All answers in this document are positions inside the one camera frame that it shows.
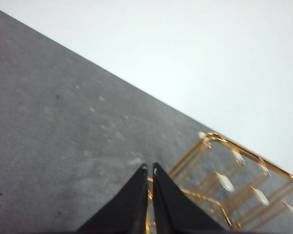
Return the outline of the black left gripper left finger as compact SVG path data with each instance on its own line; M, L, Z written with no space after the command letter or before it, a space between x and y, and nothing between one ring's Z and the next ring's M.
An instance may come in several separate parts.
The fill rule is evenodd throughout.
M78 234L144 234L147 214L147 165L78 230Z

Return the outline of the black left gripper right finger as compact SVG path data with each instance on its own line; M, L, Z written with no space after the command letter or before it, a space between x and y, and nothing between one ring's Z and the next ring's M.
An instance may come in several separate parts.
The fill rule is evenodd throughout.
M179 189L159 163L153 164L153 207L159 234L227 233Z

